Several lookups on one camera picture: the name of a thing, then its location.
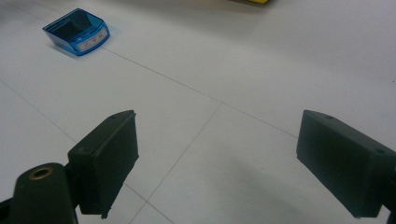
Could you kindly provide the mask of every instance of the dark green plastic part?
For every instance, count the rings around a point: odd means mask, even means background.
[[[377,217],[386,203],[396,153],[344,122],[305,110],[297,158],[354,217]]]

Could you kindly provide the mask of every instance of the screw hole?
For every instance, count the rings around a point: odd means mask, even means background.
[[[43,179],[49,175],[52,175],[52,172],[53,172],[52,167],[41,167],[30,173],[29,178],[31,180]]]

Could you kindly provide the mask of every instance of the white tile floor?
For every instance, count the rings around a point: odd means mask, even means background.
[[[112,36],[73,57],[41,30],[76,7]],[[80,223],[354,219],[296,159],[304,109],[396,149],[396,2],[0,0],[0,200],[15,179],[134,109],[140,159],[109,218]]]

